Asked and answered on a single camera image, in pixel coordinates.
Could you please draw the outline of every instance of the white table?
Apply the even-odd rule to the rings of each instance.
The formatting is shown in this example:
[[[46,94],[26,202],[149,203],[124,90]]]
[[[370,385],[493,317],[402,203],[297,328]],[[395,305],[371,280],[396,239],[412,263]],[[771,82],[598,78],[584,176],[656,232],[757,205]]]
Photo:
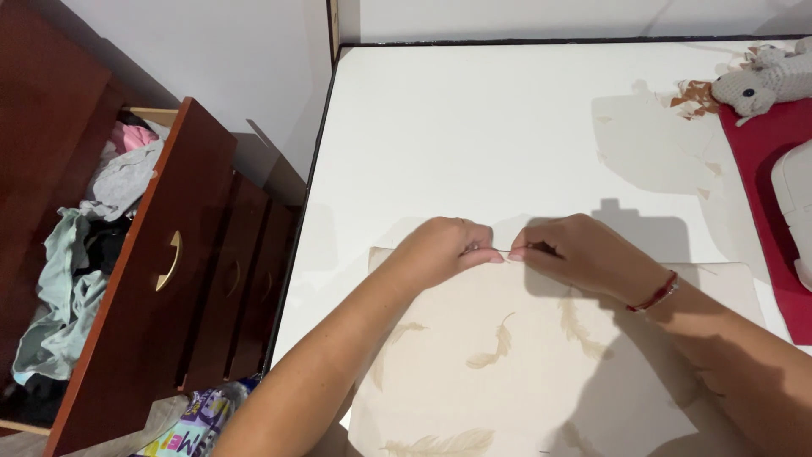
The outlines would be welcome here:
[[[506,250],[531,216],[591,213],[661,262],[747,263],[788,339],[719,118],[662,104],[751,44],[345,50],[273,363],[366,276],[371,246],[434,215],[492,225]],[[594,213],[603,199],[623,211]]]

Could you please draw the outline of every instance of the dresser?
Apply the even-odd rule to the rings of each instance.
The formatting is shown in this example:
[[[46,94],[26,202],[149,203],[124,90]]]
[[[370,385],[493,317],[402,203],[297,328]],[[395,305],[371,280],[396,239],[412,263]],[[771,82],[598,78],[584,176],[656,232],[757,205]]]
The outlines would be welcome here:
[[[258,371],[297,207],[231,167],[237,140],[194,98],[138,98],[20,0],[0,4],[0,387],[38,306],[42,242],[77,207],[121,110],[171,128],[50,427],[0,415],[45,456],[141,430],[153,401]]]

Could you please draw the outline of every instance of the red string bracelet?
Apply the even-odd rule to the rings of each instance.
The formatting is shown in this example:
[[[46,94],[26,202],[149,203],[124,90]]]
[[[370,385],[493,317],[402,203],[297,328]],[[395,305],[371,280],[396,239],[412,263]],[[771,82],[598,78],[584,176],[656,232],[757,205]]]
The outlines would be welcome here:
[[[673,294],[677,289],[679,289],[680,288],[679,275],[677,275],[674,270],[668,271],[671,272],[671,277],[668,278],[668,281],[666,281],[663,287],[660,287],[659,289],[657,289],[657,292],[654,292],[654,295],[652,295],[651,298],[648,299],[648,301],[646,301],[642,305],[637,305],[635,307],[633,307],[632,305],[626,305],[626,309],[631,312],[645,311],[651,308],[652,306],[662,302],[663,300],[668,298],[669,295]]]

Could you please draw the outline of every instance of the gold drawer handle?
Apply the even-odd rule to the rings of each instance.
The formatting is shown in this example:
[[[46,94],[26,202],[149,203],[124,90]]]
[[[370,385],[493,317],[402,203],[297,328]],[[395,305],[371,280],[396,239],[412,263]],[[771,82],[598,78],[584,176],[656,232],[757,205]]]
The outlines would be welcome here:
[[[237,285],[240,283],[240,261],[235,260],[234,263],[237,264],[237,279],[234,280],[234,285],[231,287],[231,290],[228,291],[228,294],[226,294],[226,298],[229,298],[231,294],[237,290]]]
[[[270,290],[274,288],[274,278],[270,276],[270,272],[268,272],[268,290],[262,295],[262,298],[259,299],[259,302],[262,303],[268,298],[270,295]]]
[[[155,286],[155,292],[160,292],[161,289],[166,287],[166,284],[168,284],[169,281],[172,281],[172,278],[175,277],[175,272],[177,272],[180,257],[184,254],[184,240],[180,237],[180,230],[175,230],[175,235],[172,237],[172,242],[169,244],[175,247],[175,261],[172,262],[172,266],[169,268],[169,272],[167,274],[158,276],[158,285]]]

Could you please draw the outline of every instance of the crochet stuffed animal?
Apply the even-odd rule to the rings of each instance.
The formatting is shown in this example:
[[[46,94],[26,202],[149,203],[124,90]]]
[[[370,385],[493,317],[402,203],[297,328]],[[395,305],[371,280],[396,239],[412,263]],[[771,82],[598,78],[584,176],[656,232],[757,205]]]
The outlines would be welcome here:
[[[766,113],[775,102],[812,97],[812,37],[799,40],[794,54],[760,50],[752,68],[720,76],[710,92],[742,117],[737,126]]]

